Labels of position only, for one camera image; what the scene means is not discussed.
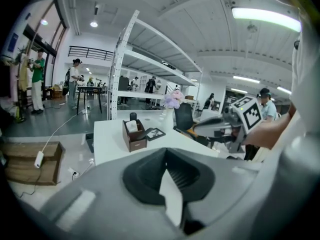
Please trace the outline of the brown wooden pallet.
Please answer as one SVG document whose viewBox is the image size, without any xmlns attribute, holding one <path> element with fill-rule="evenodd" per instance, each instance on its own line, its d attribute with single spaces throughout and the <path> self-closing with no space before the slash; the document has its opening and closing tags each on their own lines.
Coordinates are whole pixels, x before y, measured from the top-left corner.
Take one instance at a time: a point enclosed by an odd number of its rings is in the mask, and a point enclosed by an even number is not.
<svg viewBox="0 0 320 240">
<path fill-rule="evenodd" d="M 55 186 L 58 183 L 60 162 L 65 152 L 58 141 L 26 143 L 2 143 L 0 151 L 7 159 L 4 169 L 10 181 L 38 186 Z M 37 153 L 42 151 L 44 158 L 40 168 L 34 166 Z"/>
</svg>

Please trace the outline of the long ceiling tube light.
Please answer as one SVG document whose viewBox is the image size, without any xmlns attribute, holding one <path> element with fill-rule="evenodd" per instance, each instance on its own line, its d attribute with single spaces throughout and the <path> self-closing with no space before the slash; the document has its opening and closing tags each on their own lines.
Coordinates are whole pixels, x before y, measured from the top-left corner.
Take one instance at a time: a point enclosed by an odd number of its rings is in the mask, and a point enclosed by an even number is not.
<svg viewBox="0 0 320 240">
<path fill-rule="evenodd" d="M 274 11 L 241 7 L 233 7 L 231 11 L 235 19 L 268 22 L 286 27 L 295 32 L 301 32 L 302 30 L 300 21 Z"/>
</svg>

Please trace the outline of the blue wall sign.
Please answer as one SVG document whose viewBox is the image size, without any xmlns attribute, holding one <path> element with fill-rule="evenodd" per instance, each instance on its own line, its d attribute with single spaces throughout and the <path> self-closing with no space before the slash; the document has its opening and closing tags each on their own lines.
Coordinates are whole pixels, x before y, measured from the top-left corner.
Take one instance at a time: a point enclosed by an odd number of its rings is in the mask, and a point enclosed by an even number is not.
<svg viewBox="0 0 320 240">
<path fill-rule="evenodd" d="M 18 38 L 19 38 L 19 36 L 14 32 L 12 34 L 12 37 L 11 37 L 9 44 L 8 44 L 8 48 L 7 48 L 8 52 L 10 52 L 10 53 L 14 52 Z"/>
</svg>

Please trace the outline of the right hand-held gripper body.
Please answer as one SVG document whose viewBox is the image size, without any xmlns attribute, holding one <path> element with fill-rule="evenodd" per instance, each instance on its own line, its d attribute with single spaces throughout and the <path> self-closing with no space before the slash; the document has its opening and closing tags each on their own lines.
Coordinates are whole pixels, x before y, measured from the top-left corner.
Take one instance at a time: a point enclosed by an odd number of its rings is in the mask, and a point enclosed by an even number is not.
<svg viewBox="0 0 320 240">
<path fill-rule="evenodd" d="M 223 119 L 229 125 L 224 130 L 223 143 L 231 154 L 244 152 L 243 142 L 263 120 L 258 100 L 250 96 L 244 96 L 226 107 Z"/>
</svg>

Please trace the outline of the white metal shelving rack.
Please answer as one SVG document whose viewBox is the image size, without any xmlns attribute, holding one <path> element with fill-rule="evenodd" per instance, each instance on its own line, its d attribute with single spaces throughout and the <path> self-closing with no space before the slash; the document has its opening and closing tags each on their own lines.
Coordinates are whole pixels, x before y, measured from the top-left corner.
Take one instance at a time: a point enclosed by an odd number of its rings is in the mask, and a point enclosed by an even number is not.
<svg viewBox="0 0 320 240">
<path fill-rule="evenodd" d="M 142 21 L 139 14 L 139 10 L 134 11 L 115 45 L 108 77 L 108 120 L 117 118 L 120 97 L 147 98 L 155 101 L 162 99 L 160 94 L 151 94 L 143 90 L 120 90 L 122 70 L 156 77 L 182 87 L 196 85 L 196 82 L 188 77 L 189 74 L 203 73 L 184 50 L 161 31 Z"/>
</svg>

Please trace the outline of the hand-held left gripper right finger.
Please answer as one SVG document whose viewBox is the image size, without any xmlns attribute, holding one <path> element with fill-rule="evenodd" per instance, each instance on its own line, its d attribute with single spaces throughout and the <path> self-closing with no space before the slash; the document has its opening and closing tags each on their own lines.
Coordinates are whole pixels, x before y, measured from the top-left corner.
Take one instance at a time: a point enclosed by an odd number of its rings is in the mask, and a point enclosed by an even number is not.
<svg viewBox="0 0 320 240">
<path fill-rule="evenodd" d="M 166 150 L 166 215 L 189 235 L 208 228 L 248 192 L 260 163 Z"/>
</svg>

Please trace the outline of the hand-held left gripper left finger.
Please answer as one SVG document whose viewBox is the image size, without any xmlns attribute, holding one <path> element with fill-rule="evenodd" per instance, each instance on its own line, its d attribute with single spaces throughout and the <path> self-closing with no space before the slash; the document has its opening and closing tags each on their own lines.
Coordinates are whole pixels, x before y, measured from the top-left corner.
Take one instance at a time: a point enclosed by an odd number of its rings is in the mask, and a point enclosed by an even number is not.
<svg viewBox="0 0 320 240">
<path fill-rule="evenodd" d="M 53 240 L 178 240 L 164 206 L 143 204 L 123 183 L 125 168 L 150 150 L 104 162 L 55 193 L 40 209 Z"/>
</svg>

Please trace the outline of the white remote control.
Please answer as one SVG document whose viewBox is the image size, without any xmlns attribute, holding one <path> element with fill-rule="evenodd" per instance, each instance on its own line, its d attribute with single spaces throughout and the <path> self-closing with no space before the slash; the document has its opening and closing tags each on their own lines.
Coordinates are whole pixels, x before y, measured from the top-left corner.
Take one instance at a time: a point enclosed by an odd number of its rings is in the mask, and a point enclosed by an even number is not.
<svg viewBox="0 0 320 240">
<path fill-rule="evenodd" d="M 136 120 L 127 121 L 125 125 L 129 133 L 137 132 L 139 130 Z"/>
</svg>

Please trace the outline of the brown wooden organizer box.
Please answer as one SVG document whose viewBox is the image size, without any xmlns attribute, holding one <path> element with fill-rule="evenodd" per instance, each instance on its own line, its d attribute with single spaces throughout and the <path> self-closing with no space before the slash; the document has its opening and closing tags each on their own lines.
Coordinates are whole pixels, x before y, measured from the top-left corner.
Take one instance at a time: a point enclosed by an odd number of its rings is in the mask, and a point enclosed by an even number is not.
<svg viewBox="0 0 320 240">
<path fill-rule="evenodd" d="M 128 121 L 122 121 L 122 136 L 130 153 L 147 147 L 147 137 L 142 137 L 146 130 L 139 119 L 136 122 L 138 131 L 129 132 Z"/>
</svg>

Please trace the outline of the person's white t-shirt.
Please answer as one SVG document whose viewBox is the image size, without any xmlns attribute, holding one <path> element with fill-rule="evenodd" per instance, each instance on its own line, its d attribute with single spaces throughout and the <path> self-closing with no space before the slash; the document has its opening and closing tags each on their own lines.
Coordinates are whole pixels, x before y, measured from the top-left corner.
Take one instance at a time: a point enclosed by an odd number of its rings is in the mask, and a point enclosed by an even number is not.
<svg viewBox="0 0 320 240">
<path fill-rule="evenodd" d="M 259 186 L 268 193 L 250 240 L 315 239 L 320 231 L 320 35 L 305 20 L 292 66 L 296 112 L 264 161 Z"/>
</svg>

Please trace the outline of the black metal railing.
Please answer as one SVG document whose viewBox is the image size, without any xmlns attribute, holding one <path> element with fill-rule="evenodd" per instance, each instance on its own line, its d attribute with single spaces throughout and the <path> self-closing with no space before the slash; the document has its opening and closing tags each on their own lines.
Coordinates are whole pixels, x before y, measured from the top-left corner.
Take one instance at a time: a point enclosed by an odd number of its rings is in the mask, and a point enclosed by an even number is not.
<svg viewBox="0 0 320 240">
<path fill-rule="evenodd" d="M 74 45 L 71 45 L 68 51 L 69 57 L 97 59 L 103 61 L 111 61 L 113 59 L 113 55 L 114 53 L 112 51 Z"/>
</svg>

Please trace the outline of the person's right forearm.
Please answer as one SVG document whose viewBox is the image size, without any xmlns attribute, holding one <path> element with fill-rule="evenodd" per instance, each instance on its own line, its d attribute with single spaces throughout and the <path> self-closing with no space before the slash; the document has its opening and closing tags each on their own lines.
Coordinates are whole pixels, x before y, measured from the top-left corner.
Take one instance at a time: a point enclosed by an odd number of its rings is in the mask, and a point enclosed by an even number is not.
<svg viewBox="0 0 320 240">
<path fill-rule="evenodd" d="M 277 120 L 263 121 L 251 131 L 243 141 L 244 145 L 254 145 L 261 148 L 272 149 L 283 131 L 295 115 L 296 107 L 291 102 L 289 110 Z"/>
</svg>

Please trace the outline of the white microwave oven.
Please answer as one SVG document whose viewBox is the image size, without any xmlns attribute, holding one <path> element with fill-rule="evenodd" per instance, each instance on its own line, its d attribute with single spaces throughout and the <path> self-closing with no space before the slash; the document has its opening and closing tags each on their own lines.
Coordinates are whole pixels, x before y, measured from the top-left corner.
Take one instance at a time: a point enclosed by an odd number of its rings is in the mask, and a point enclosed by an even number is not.
<svg viewBox="0 0 320 240">
<path fill-rule="evenodd" d="M 223 121 L 222 115 L 216 110 L 204 109 L 199 122 L 207 125 L 219 124 Z"/>
</svg>

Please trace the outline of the black mesh office chair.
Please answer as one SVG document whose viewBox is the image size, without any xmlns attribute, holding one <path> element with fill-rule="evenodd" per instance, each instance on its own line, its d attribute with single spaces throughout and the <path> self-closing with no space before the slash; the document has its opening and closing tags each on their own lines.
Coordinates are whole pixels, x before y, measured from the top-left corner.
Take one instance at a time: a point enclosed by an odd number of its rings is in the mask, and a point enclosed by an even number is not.
<svg viewBox="0 0 320 240">
<path fill-rule="evenodd" d="M 214 142 L 210 141 L 208 138 L 199 135 L 197 135 L 197 137 L 194 137 L 188 134 L 187 130 L 193 130 L 193 126 L 197 124 L 193 119 L 192 108 L 189 103 L 182 103 L 178 109 L 174 109 L 174 114 L 174 130 L 206 147 L 209 147 L 210 149 L 213 147 Z"/>
</svg>

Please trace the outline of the black waste bin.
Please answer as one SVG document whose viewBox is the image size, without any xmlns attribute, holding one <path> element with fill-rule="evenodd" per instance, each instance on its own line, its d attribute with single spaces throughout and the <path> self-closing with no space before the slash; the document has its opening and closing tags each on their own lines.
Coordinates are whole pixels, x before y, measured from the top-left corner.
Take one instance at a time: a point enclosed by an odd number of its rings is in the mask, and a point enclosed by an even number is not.
<svg viewBox="0 0 320 240">
<path fill-rule="evenodd" d="M 87 133 L 85 135 L 85 141 L 91 153 L 94 153 L 94 133 Z"/>
</svg>

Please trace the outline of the round pendant lamp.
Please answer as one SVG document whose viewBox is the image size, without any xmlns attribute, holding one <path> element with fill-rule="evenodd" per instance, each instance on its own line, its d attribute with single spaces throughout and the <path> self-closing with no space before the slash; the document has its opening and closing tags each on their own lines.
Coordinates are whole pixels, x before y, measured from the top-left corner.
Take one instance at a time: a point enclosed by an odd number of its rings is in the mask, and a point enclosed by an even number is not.
<svg viewBox="0 0 320 240">
<path fill-rule="evenodd" d="M 92 21 L 90 22 L 90 26 L 93 28 L 96 28 L 98 26 L 98 22 L 97 22 L 98 11 L 99 11 L 99 6 L 96 4 L 94 7 L 93 18 L 92 18 Z"/>
</svg>

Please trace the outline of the black table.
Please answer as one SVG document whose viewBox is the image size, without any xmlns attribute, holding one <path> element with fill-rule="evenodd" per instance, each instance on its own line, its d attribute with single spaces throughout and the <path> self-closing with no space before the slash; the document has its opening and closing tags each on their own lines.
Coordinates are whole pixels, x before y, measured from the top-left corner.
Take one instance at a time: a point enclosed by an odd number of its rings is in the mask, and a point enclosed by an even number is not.
<svg viewBox="0 0 320 240">
<path fill-rule="evenodd" d="M 101 94 L 102 94 L 102 88 L 101 87 L 96 87 L 96 86 L 79 86 L 77 88 L 78 90 L 78 96 L 77 96 L 77 107 L 76 107 L 76 114 L 78 115 L 79 113 L 79 103 L 80 103 L 80 96 L 81 96 L 81 93 L 83 91 L 84 93 L 84 98 L 83 98 L 83 103 L 85 104 L 86 103 L 86 93 L 87 91 L 90 91 L 92 93 L 94 93 L 95 91 L 97 91 L 97 94 L 98 94 L 98 102 L 99 102 L 99 110 L 100 110 L 100 113 L 102 113 L 102 103 L 101 103 Z"/>
</svg>

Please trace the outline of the white vase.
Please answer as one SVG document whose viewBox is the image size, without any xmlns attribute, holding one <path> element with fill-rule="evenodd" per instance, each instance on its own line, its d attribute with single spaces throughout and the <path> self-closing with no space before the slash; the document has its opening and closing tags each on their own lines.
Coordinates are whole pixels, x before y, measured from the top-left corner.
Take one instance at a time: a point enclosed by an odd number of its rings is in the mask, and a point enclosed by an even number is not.
<svg viewBox="0 0 320 240">
<path fill-rule="evenodd" d="M 164 126 L 166 131 L 170 131 L 174 128 L 174 120 L 173 120 L 173 114 L 174 114 L 173 108 L 168 108 L 165 113 L 164 118 Z"/>
</svg>

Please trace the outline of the purple and pink flowers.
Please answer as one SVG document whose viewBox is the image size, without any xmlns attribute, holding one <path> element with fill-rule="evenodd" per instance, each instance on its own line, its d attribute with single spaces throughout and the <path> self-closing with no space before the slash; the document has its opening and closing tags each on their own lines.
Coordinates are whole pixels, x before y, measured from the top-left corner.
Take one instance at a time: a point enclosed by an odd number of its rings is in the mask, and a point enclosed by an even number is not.
<svg viewBox="0 0 320 240">
<path fill-rule="evenodd" d="M 164 95 L 160 105 L 165 109 L 179 109 L 183 103 L 184 95 L 180 90 L 173 90 Z"/>
</svg>

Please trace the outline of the black picture frame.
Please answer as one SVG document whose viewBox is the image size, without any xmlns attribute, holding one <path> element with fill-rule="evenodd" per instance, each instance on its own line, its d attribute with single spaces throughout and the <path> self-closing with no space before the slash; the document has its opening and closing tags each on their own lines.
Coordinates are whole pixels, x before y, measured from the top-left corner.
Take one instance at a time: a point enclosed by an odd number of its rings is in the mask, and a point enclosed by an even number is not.
<svg viewBox="0 0 320 240">
<path fill-rule="evenodd" d="M 158 128 L 150 128 L 147 130 L 146 138 L 148 141 L 153 141 L 158 138 L 164 137 L 165 135 L 166 133 Z"/>
</svg>

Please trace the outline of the white power strip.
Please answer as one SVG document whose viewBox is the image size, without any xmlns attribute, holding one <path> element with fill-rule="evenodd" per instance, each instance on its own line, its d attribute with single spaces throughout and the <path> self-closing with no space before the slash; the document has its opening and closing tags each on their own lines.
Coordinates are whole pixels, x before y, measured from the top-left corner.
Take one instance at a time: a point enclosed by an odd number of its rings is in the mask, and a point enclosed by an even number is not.
<svg viewBox="0 0 320 240">
<path fill-rule="evenodd" d="M 37 156 L 36 156 L 35 161 L 34 161 L 34 166 L 37 169 L 39 169 L 41 167 L 43 158 L 44 158 L 44 153 L 42 151 L 39 151 L 37 153 Z"/>
</svg>

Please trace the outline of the clothes rack with garments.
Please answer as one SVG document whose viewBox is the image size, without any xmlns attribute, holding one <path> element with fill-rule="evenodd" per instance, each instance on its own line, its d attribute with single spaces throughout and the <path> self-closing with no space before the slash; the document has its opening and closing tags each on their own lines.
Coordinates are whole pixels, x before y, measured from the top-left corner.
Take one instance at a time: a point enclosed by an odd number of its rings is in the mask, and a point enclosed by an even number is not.
<svg viewBox="0 0 320 240">
<path fill-rule="evenodd" d="M 18 48 L 15 58 L 0 56 L 0 108 L 17 123 L 25 118 L 19 104 L 19 75 L 20 66 L 28 62 L 26 48 Z"/>
</svg>

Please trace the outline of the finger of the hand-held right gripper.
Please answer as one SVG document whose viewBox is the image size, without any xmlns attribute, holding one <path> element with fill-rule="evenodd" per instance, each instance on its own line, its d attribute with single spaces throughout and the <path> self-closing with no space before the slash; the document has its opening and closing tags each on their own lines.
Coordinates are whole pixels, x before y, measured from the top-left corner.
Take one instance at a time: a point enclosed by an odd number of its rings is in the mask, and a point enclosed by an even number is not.
<svg viewBox="0 0 320 240">
<path fill-rule="evenodd" d="M 233 118 L 211 117 L 193 126 L 193 131 L 202 137 L 221 138 L 232 135 L 232 128 L 236 124 Z"/>
</svg>

